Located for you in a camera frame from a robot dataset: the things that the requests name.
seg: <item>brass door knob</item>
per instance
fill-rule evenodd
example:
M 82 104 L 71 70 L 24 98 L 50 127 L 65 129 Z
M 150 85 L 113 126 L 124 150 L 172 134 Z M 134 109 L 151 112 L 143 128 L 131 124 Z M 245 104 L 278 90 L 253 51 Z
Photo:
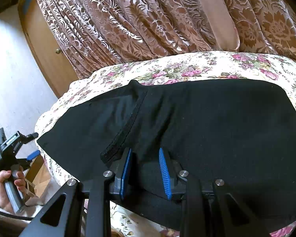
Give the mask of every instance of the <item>brass door knob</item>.
M 56 49 L 55 53 L 60 54 L 62 50 L 60 48 Z

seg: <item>wooden door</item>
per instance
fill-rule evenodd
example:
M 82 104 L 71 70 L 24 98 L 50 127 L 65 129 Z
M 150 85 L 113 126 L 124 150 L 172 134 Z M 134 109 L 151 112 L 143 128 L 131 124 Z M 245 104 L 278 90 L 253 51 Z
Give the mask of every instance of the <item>wooden door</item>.
M 37 0 L 25 0 L 19 10 L 22 28 L 32 54 L 47 83 L 59 98 L 68 91 L 70 83 L 78 79 L 70 61 L 61 51 L 49 29 Z

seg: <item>black cable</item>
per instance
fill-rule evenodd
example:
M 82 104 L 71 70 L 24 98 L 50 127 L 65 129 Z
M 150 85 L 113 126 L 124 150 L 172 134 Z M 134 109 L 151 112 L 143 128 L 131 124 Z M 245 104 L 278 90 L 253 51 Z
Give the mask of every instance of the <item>black cable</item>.
M 7 216 L 9 218 L 19 219 L 19 220 L 26 220 L 26 221 L 31 221 L 33 219 L 33 217 L 12 215 L 12 214 L 1 212 L 1 211 L 0 211 L 0 215 Z

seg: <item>black fabric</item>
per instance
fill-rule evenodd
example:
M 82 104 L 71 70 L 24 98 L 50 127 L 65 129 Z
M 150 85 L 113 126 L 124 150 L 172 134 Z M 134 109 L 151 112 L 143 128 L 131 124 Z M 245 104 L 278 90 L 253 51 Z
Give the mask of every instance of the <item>black fabric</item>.
M 296 111 L 275 84 L 130 81 L 70 108 L 37 142 L 80 181 L 92 178 L 100 158 L 108 162 L 131 147 L 130 183 L 145 191 L 121 205 L 177 230 L 181 209 L 165 200 L 160 147 L 197 176 L 203 190 L 216 178 L 228 182 L 269 231 L 296 220 Z

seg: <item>floral bedspread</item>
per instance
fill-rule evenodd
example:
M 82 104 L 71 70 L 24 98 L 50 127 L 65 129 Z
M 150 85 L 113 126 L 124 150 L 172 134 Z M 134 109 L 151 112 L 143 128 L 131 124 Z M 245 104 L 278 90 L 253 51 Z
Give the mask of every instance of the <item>floral bedspread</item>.
M 70 107 L 120 86 L 131 79 L 143 85 L 163 85 L 180 81 L 208 79 L 248 78 L 263 80 L 281 86 L 296 109 L 296 62 L 291 59 L 269 54 L 234 52 L 198 52 L 163 57 L 150 61 L 131 62 L 102 68 L 87 79 L 71 83 L 65 93 L 52 108 L 44 113 L 36 123 L 35 131 L 42 135 L 49 131 Z M 73 178 L 39 147 L 47 168 L 56 181 L 63 185 Z M 155 237 L 178 236 L 179 233 L 147 219 L 111 202 L 111 224 L 125 236 Z M 272 233 L 272 237 L 287 237 L 296 222 Z

